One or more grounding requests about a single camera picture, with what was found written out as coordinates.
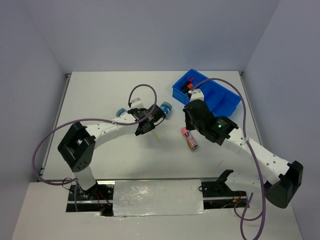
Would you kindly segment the yellow thin pen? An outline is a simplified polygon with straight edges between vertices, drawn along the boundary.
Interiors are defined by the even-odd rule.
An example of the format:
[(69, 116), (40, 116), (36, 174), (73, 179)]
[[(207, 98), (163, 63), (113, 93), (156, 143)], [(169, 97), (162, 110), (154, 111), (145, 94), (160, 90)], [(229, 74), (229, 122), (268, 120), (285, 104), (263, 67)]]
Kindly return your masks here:
[(160, 143), (160, 142), (161, 142), (160, 137), (159, 137), (156, 133), (154, 134), (154, 136), (155, 136), (155, 138), (157, 139), (157, 141)]

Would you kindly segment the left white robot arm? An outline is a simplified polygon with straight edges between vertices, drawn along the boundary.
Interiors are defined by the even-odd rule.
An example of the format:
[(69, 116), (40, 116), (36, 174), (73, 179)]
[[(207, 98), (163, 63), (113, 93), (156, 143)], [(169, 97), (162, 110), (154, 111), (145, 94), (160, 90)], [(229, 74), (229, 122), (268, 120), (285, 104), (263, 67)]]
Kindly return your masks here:
[(108, 191), (99, 186), (92, 174), (90, 164), (93, 153), (99, 146), (124, 135), (143, 135), (155, 129), (159, 120), (164, 120), (171, 106), (163, 103), (155, 108), (120, 109), (111, 123), (103, 122), (71, 125), (57, 149), (68, 164), (80, 187), (80, 194), (91, 200), (98, 195), (106, 196)]

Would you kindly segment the pink cap glue tube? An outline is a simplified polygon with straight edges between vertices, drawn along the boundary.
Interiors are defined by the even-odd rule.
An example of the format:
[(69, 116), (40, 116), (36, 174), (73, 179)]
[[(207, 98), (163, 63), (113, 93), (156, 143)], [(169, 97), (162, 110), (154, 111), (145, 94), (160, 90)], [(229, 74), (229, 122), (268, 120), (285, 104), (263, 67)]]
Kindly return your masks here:
[(191, 132), (187, 130), (185, 127), (181, 129), (181, 134), (185, 138), (187, 145), (191, 151), (195, 151), (198, 148), (198, 143), (193, 138)]

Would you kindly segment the pink cap black highlighter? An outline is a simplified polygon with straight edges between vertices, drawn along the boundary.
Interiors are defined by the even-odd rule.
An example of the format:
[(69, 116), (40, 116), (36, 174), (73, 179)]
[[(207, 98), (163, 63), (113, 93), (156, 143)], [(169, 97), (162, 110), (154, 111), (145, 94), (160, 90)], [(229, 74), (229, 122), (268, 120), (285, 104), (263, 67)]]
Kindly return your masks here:
[(189, 84), (191, 84), (192, 82), (194, 81), (194, 78), (191, 77), (189, 80), (187, 80), (185, 83), (184, 83), (184, 87), (188, 86)]

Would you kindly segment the blue jar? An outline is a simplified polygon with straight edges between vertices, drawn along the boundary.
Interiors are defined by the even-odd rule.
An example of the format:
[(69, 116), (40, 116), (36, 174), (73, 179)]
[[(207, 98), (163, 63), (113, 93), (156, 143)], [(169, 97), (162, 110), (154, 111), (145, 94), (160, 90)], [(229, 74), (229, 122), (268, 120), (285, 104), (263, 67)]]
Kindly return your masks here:
[(125, 108), (121, 108), (116, 112), (116, 117), (119, 118), (120, 116), (122, 116), (123, 114), (125, 114), (127, 112), (127, 110)]
[(163, 118), (168, 119), (170, 117), (173, 107), (169, 102), (163, 101), (160, 105), (160, 109), (163, 111)]

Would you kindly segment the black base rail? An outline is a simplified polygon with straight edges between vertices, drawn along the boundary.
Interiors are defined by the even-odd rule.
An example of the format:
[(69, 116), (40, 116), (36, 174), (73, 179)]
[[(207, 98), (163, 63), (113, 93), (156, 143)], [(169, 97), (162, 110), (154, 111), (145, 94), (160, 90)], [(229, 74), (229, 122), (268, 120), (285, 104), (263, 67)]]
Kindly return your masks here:
[(188, 180), (133, 180), (100, 182), (85, 194), (71, 185), (67, 213), (97, 213), (103, 217), (188, 216), (212, 209), (243, 208), (247, 194), (220, 182)]

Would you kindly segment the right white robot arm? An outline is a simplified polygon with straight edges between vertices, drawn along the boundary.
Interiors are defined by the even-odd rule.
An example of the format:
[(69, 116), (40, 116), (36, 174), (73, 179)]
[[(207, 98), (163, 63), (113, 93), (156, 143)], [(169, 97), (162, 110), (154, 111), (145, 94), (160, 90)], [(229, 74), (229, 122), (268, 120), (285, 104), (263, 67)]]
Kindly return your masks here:
[(303, 165), (289, 162), (264, 148), (226, 116), (216, 117), (207, 104), (196, 99), (184, 106), (185, 126), (196, 130), (212, 143), (228, 149), (244, 160), (253, 160), (265, 182), (262, 185), (266, 199), (285, 209), (302, 184)]

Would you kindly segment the blue compartment tray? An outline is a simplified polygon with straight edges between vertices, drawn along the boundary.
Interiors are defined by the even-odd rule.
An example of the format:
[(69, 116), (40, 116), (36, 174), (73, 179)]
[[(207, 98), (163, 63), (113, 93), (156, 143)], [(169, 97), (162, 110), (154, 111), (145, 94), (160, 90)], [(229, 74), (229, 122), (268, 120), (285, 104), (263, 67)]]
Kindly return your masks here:
[[(185, 82), (190, 78), (194, 78), (191, 83), (194, 87), (208, 77), (194, 69), (190, 69), (172, 86), (173, 98), (184, 105), (188, 104), (190, 99), (188, 94), (181, 92), (181, 90), (184, 88)], [(216, 117), (230, 117), (241, 102), (239, 95), (214, 81), (207, 81), (201, 84), (199, 89), (204, 94), (204, 102)]]

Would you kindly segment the silver foil plate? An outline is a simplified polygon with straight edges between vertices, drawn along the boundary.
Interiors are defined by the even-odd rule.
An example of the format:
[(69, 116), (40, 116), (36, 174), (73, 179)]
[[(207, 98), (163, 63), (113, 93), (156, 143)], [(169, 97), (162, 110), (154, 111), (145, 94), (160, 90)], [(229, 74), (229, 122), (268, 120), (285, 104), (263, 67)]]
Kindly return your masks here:
[(187, 216), (205, 213), (201, 181), (117, 181), (113, 191), (116, 217)]

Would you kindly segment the orange tip black highlighter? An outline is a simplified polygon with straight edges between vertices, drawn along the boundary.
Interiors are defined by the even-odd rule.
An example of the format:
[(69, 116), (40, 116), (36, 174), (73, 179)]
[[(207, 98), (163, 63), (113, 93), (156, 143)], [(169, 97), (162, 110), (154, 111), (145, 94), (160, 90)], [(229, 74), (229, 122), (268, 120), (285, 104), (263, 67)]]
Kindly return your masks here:
[(193, 88), (193, 85), (190, 83), (188, 85), (186, 85), (184, 88), (181, 89), (182, 93), (187, 93), (188, 91), (190, 91)]

